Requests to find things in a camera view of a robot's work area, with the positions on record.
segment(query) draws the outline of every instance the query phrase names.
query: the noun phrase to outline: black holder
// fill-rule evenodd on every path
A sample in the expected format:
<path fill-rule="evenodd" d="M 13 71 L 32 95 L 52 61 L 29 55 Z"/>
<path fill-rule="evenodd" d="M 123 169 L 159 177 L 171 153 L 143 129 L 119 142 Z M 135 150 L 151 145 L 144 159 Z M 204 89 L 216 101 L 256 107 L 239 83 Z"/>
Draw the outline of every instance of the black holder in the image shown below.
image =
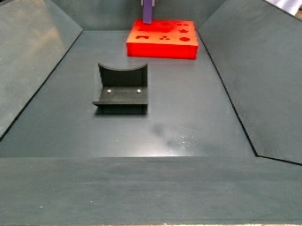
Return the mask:
<path fill-rule="evenodd" d="M 103 84 L 97 102 L 99 112 L 105 114 L 145 114 L 147 64 L 135 69 L 113 69 L 99 64 Z"/>

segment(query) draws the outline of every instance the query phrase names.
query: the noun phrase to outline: hole in red block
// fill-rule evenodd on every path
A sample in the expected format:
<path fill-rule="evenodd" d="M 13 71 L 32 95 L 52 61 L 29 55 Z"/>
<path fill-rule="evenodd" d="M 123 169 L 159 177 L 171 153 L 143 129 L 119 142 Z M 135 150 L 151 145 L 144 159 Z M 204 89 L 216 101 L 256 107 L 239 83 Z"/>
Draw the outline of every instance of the hole in red block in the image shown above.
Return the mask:
<path fill-rule="evenodd" d="M 179 40 L 180 40 L 180 41 L 189 41 L 189 39 L 185 38 L 185 37 L 181 37 Z"/>
<path fill-rule="evenodd" d="M 148 36 L 139 35 L 136 39 L 148 39 Z"/>
<path fill-rule="evenodd" d="M 160 40 L 169 40 L 168 38 L 167 38 L 167 36 L 163 36 L 161 38 L 159 38 Z"/>
<path fill-rule="evenodd" d="M 185 29 L 179 30 L 180 33 L 187 33 L 188 31 Z"/>

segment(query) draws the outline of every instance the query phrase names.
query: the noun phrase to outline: gray floor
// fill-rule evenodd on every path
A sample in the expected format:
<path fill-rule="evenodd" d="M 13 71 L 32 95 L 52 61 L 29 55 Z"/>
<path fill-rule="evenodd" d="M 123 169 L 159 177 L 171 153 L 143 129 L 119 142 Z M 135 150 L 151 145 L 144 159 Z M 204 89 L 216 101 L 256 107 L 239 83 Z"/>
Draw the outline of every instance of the gray floor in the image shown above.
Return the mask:
<path fill-rule="evenodd" d="M 83 32 L 0 143 L 0 157 L 254 156 L 215 67 L 125 56 L 128 32 Z M 145 116 L 104 116 L 96 64 L 148 63 Z"/>
<path fill-rule="evenodd" d="M 203 46 L 128 58 L 125 37 L 83 33 L 5 135 L 0 224 L 302 223 L 302 168 L 252 155 Z M 148 62 L 145 117 L 96 115 L 99 62 Z"/>

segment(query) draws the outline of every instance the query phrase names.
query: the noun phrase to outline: dark gray surface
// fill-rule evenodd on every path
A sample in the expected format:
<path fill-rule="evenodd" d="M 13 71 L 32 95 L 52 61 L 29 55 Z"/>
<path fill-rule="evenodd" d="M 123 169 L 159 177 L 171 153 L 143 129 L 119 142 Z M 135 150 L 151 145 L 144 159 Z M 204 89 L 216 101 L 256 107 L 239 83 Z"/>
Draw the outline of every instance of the dark gray surface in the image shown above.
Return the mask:
<path fill-rule="evenodd" d="M 197 60 L 125 56 L 128 32 L 83 32 L 0 143 L 1 157 L 254 156 L 200 44 Z M 97 63 L 148 63 L 145 116 L 100 116 Z"/>
<path fill-rule="evenodd" d="M 0 138 L 80 33 L 49 0 L 0 5 Z"/>
<path fill-rule="evenodd" d="M 1 225 L 302 223 L 302 168 L 256 158 L 1 159 Z"/>
<path fill-rule="evenodd" d="M 140 0 L 52 0 L 84 30 L 128 30 L 143 17 Z M 200 26 L 226 0 L 156 0 L 155 19 L 193 20 Z"/>
<path fill-rule="evenodd" d="M 227 0 L 200 27 L 256 153 L 302 163 L 302 23 L 260 0 Z"/>

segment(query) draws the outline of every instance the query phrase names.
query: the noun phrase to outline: red shape sorter block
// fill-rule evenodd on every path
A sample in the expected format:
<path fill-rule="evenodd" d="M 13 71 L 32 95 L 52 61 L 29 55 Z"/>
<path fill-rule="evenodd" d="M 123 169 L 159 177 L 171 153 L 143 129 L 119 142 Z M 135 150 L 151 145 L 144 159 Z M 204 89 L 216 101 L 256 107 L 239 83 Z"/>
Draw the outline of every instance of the red shape sorter block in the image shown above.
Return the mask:
<path fill-rule="evenodd" d="M 192 21 L 139 19 L 127 38 L 129 57 L 196 59 L 197 40 Z"/>

